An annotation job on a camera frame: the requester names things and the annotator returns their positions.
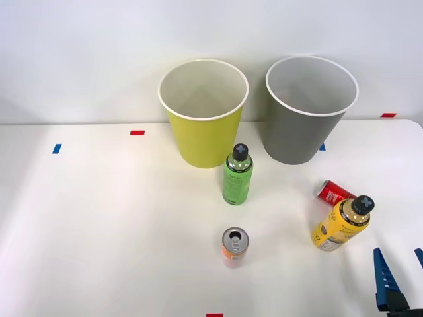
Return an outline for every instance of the yellow spray can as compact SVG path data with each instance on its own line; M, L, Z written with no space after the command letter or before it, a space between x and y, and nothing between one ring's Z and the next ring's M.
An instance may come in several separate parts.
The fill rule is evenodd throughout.
M313 230L313 243L323 251L336 250L367 228L374 207L375 202L365 195L340 201Z

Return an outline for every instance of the cup rim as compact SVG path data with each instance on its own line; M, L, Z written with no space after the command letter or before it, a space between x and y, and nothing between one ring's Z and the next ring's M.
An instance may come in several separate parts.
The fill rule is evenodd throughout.
M241 102L238 104L238 106L236 106L234 109L232 109L232 110L230 110L230 111L228 111L228 112L226 112L224 114L221 114L219 116L209 117L209 118L195 118L195 117L185 116L184 114L179 114L178 112L174 111L173 109L171 109L169 106L166 105L165 101L161 98L160 88L161 88L161 85L162 85L163 81L167 77L167 75L169 75L175 69L178 69L179 67L182 67L183 65L186 65L186 64L189 64L189 63L195 63L195 62L198 62L198 61L211 61L211 62L216 62L216 63L224 64L224 65L229 66L230 68L236 70L238 72L238 74L241 75L241 77L244 79L244 82L245 82L245 95L244 95L244 98L241 100ZM227 116L233 114L234 112L236 112L237 110L239 110L243 106L243 104L245 103L245 101L247 100L247 97L249 95L249 90L250 90L250 87L249 87L249 82L247 80L247 77L244 75L244 73L242 71L240 71L234 65L231 65L231 64L229 64L229 63L227 63L225 61L220 61L218 59L199 58L199 59L192 59L190 61L185 61L183 63L180 63L177 66L173 67L171 70L169 70L167 73L165 73L165 75L161 78L161 80L159 82L158 94L159 94L160 103L170 113L172 113L172 114L174 114L174 115L176 115L176 116L178 116L180 118L184 118L184 119L192 120L192 121L212 121L212 120L217 120L217 119L221 119L221 118L227 117Z
M330 112L330 113L327 113L327 114L315 114L315 113L313 113L313 112L306 112L306 111L303 111L303 110L298 110L298 109L296 109L296 108L294 108L294 107L292 107L292 106L289 106L289 105L287 105L285 102L283 102L283 101L281 101L274 93L273 93L273 91L272 91L272 89L270 88L270 85L269 85L269 74L270 74L270 72L273 70L273 68L275 68L275 66L277 66L279 63L282 63L282 62L284 62L284 61L287 61L287 60L289 60L289 59L300 59L300 58L303 58L303 59L305 59L305 58L313 58L313 59L319 59L319 60L321 60L321 61L325 61L325 62L328 62L328 63L331 63L331 64L333 64L333 65L335 65L335 66L337 66L338 68L340 68L341 70L343 70L346 74L347 74L347 76L349 76L349 78L351 78L351 80L352 80L352 82L354 83L354 86L356 87L356 97L354 98L354 100L351 102L351 104L349 105L349 106L347 106L347 107L345 107L344 109L341 109L341 110L339 110L339 111L336 111L336 112ZM339 65L339 64L337 64L337 63L335 63L334 61L331 61L331 60L329 60L329 59L326 59L326 58L323 58L323 57L318 57L318 56L290 56L290 57L287 57L287 58L283 58L283 59L281 59L281 60L279 60L279 61L277 61L277 62L275 62L275 64L273 64L272 66L271 66L271 68L269 68L269 70L267 71L267 74L266 74L266 87L267 87L267 90L268 90L268 92L272 95L272 97L277 101L277 102L279 102L282 106L284 106L285 108L287 108L287 109L290 109L290 110L292 110L292 111L294 111L294 112L297 112L298 114L304 114L304 115L306 115L306 116L311 116L311 117L331 117L331 116L336 116L336 115L338 115L338 114L343 114L343 113L345 113L348 109L350 109L355 103L356 103L356 101L357 101L357 99L358 99L358 95L359 95L359 92L360 92L360 90L359 90L359 88L358 88L358 83L357 83L357 80L354 78L354 76L345 68L345 67L343 67L343 66L341 66L341 65Z

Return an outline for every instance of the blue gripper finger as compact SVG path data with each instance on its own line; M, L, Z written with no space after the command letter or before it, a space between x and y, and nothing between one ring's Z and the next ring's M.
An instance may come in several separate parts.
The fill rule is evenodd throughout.
M420 265L423 267L423 251L422 249L415 249L414 252L416 252L418 261L420 262Z
M373 250L373 261L375 264L376 277L376 305L380 311L384 311L388 304L387 291L398 293L401 293L401 291L386 264L381 249L376 248Z

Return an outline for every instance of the white wall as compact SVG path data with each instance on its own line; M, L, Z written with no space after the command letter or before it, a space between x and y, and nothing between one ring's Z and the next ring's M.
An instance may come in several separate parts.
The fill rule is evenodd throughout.
M165 121L157 83L196 57L245 72L257 119L267 68L294 54L356 76L347 116L423 123L422 13L419 0L2 0L0 123Z

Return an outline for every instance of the pull tab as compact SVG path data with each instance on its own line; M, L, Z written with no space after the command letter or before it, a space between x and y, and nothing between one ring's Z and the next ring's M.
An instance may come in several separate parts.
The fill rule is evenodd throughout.
M234 236L231 239L231 246L232 246L232 248L234 248L234 249L239 248L239 241L240 241L240 238L238 238L237 236Z

